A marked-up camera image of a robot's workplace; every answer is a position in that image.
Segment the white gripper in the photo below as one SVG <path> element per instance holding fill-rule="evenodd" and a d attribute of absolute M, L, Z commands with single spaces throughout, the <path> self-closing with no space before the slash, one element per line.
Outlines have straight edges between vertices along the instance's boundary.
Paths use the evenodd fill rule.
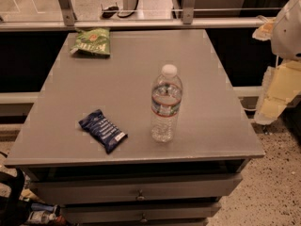
<path fill-rule="evenodd" d="M 268 125 L 301 92 L 301 0 L 289 0 L 276 18 L 260 15 L 259 19 L 263 24 L 253 32 L 252 38 L 271 39 L 273 54 L 290 59 L 275 68 L 268 67 L 264 73 L 254 120 Z"/>

